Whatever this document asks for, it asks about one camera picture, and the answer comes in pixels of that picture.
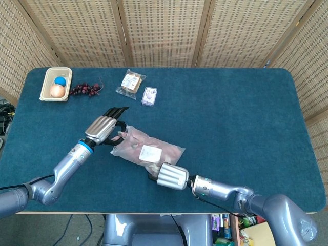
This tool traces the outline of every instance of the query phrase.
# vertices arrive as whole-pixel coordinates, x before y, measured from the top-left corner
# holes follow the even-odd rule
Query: table
[[[110,107],[129,106],[121,120],[152,137],[186,148],[178,162],[191,175],[283,193],[306,212],[325,205],[325,193],[293,78],[285,69],[133,68],[145,74],[137,100],[115,93],[126,68],[72,68],[72,86],[104,83],[100,96],[40,101],[47,68],[29,72],[0,162],[0,186],[52,174],[86,128]],[[141,105],[146,86],[155,106]],[[26,211],[81,213],[217,213],[189,190],[147,179],[146,170],[100,146],[58,200],[30,201]],[[232,210],[228,201],[215,202]]]

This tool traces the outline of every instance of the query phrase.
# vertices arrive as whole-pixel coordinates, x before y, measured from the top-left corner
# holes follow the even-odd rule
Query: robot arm
[[[234,210],[245,216],[255,214],[264,218],[277,246],[306,246],[317,234],[315,222],[285,195],[264,197],[247,187],[230,186],[198,175],[189,177],[186,169],[168,163],[162,165],[157,184],[176,190],[190,186],[196,198],[203,195],[227,200],[235,193]]]
[[[0,219],[24,210],[29,199],[37,200],[44,205],[55,203],[66,183],[91,156],[96,145],[117,145],[122,142],[122,138],[112,141],[109,139],[109,135],[115,126],[121,126],[122,131],[125,131],[125,123],[117,119],[128,108],[110,108],[89,126],[86,130],[86,139],[80,140],[54,168],[54,183],[44,179],[37,182],[32,180],[30,183],[24,184],[24,187],[1,193]]]

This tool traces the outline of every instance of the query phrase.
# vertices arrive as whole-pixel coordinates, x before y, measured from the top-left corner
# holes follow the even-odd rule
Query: red grapes
[[[104,85],[102,83],[101,86],[99,84],[95,84],[94,86],[89,86],[87,83],[83,83],[82,85],[77,85],[73,89],[71,89],[69,94],[71,96],[85,94],[88,95],[89,97],[92,97],[94,95],[99,95],[99,91],[101,91],[103,87]]]

